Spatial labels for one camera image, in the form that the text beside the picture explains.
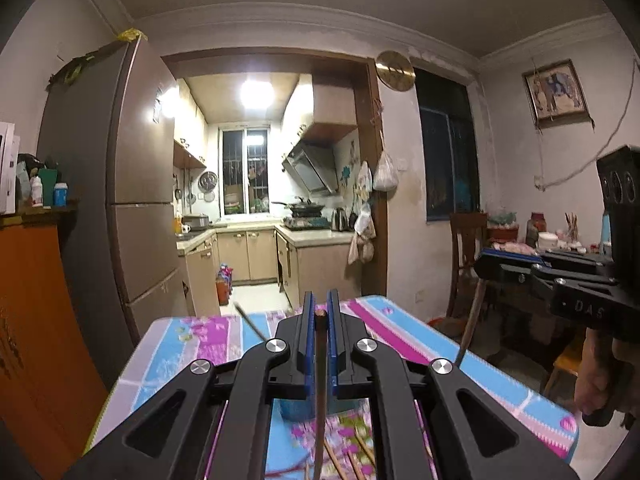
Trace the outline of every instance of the hanging bag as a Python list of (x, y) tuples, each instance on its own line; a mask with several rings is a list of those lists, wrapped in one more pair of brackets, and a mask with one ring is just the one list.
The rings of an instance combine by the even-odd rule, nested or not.
[(385, 149), (385, 136), (380, 130), (380, 139), (382, 140), (382, 154), (378, 161), (376, 173), (373, 176), (373, 189), (376, 191), (393, 191), (398, 187), (398, 172), (394, 168), (391, 157)]

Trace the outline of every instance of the framed picture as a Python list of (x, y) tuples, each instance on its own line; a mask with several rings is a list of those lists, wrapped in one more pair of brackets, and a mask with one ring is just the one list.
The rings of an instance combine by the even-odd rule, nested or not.
[(591, 120), (570, 59), (543, 66), (522, 76), (533, 119), (539, 128)]

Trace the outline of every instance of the white box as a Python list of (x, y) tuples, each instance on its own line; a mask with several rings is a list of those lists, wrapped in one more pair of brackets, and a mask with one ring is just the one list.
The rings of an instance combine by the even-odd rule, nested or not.
[(11, 144), (11, 153), (9, 158), (9, 171), (7, 172), (8, 188), (6, 192), (6, 210), (4, 214), (15, 213), (15, 170), (18, 165), (18, 151), (20, 149), (20, 137), (14, 135), (14, 141)]
[(10, 159), (14, 142), (13, 123), (0, 122), (0, 214), (6, 212), (6, 197), (10, 180)]

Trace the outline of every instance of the refrigerator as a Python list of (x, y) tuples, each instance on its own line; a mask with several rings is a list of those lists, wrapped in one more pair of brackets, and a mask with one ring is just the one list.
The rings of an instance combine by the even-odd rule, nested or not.
[(110, 44), (71, 84), (63, 79), (50, 86), (37, 155), (53, 157), (78, 199), (62, 261), (111, 388), (155, 319), (188, 315), (173, 228), (174, 120), (160, 112), (176, 83), (142, 38)]

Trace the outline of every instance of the electrical cord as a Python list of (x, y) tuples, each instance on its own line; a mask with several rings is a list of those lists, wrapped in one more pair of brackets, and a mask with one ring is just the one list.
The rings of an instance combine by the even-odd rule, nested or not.
[[(568, 180), (571, 180), (574, 176), (577, 176), (577, 175), (581, 174), (591, 164), (596, 162), (596, 160), (598, 160), (598, 158), (600, 157), (600, 155), (602, 155), (604, 150), (607, 149), (607, 147), (610, 145), (611, 141), (613, 140), (613, 137), (615, 137), (616, 134), (618, 133), (618, 131), (620, 130), (620, 126), (622, 126), (622, 121), (624, 121), (624, 119), (626, 117), (626, 113), (629, 110), (629, 103), (631, 102), (631, 95), (633, 94), (634, 83), (635, 83), (635, 80), (636, 80), (636, 66), (638, 67), (638, 70), (640, 70), (640, 65), (638, 65), (638, 62), (636, 61), (636, 58), (634, 57), (633, 66), (632, 66), (632, 69), (631, 69), (632, 70), (631, 71), (631, 85), (629, 87), (629, 95), (626, 98), (625, 109), (622, 112), (622, 115), (620, 116), (620, 120), (618, 121), (618, 124), (616, 125), (615, 129), (613, 130), (613, 132), (609, 136), (609, 139), (607, 139), (607, 142), (604, 143), (604, 146), (602, 146), (598, 150), (598, 152), (592, 158), (590, 158), (590, 160), (585, 162), (577, 170), (572, 171), (571, 173), (569, 173), (567, 176), (564, 176), (562, 178), (558, 178), (557, 180), (553, 180), (552, 182), (549, 182), (548, 184), (545, 184), (544, 183), (544, 173), (543, 173), (542, 182), (539, 183), (539, 184), (536, 184), (536, 188), (537, 189), (539, 189), (540, 191), (546, 191), (550, 187), (560, 186), (561, 184), (564, 184)], [(542, 134), (540, 134), (540, 163), (542, 164)]]

